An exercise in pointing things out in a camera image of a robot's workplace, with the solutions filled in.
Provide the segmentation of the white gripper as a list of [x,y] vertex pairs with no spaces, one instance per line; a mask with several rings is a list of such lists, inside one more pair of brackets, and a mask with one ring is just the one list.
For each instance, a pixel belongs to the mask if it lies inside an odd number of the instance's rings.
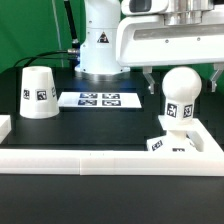
[[224,73],[224,0],[123,0],[121,10],[116,59],[144,67],[151,94],[151,67],[203,63],[214,63],[210,82],[216,91]]

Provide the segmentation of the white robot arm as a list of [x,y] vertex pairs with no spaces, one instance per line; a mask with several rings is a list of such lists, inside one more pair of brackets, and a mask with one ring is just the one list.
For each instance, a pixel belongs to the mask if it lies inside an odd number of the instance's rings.
[[224,74],[224,0],[84,0],[79,76],[108,80],[141,67],[154,92],[155,66],[212,64]]

